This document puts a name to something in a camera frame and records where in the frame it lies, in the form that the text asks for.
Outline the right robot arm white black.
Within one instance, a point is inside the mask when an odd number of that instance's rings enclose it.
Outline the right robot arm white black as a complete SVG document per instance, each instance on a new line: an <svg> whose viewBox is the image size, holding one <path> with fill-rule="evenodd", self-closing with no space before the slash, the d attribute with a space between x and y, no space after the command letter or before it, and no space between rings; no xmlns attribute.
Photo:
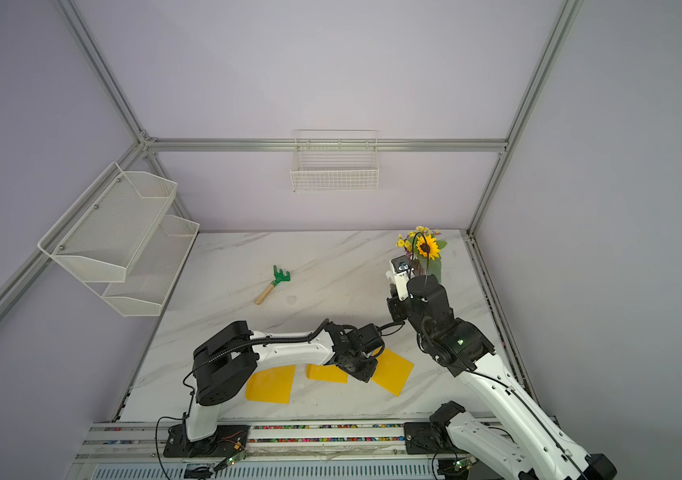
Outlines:
<svg viewBox="0 0 682 480"><path fill-rule="evenodd" d="M438 432L454 448L475 456L504 479L615 478L614 464L571 439L515 380L482 331L455 316L435 276L386 277L392 320L409 323L423 352L478 396L507 433L494 433L451 401L434 415Z"/></svg>

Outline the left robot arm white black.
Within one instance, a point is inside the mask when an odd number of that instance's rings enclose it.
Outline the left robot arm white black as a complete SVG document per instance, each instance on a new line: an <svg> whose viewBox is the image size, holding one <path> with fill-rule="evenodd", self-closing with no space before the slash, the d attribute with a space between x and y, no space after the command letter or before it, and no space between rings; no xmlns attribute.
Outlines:
<svg viewBox="0 0 682 480"><path fill-rule="evenodd" d="M186 439L206 440L216 434L221 406L236 397L257 372L295 365L335 366L369 382L385 350L380 329L323 320L302 333L264 333L235 321L200 345L183 384L192 400L183 425Z"/></svg>

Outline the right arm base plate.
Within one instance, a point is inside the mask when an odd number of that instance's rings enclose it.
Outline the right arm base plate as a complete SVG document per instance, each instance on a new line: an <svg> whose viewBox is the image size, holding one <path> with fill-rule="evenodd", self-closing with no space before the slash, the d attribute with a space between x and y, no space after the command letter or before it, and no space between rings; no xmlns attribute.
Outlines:
<svg viewBox="0 0 682 480"><path fill-rule="evenodd" d="M408 421L403 424L405 449L408 455L466 453L448 434L453 418L465 414L466 409L455 401L443 403L427 421Z"/></svg>

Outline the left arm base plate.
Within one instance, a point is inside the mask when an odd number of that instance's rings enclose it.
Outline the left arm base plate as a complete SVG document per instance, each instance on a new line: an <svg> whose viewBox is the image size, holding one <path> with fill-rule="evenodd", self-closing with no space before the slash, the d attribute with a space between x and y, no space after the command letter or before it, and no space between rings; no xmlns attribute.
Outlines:
<svg viewBox="0 0 682 480"><path fill-rule="evenodd" d="M192 441L186 435L185 425L177 424L168 429L161 453L167 458L230 458L245 449L249 432L248 425L221 425L212 436Z"/></svg>

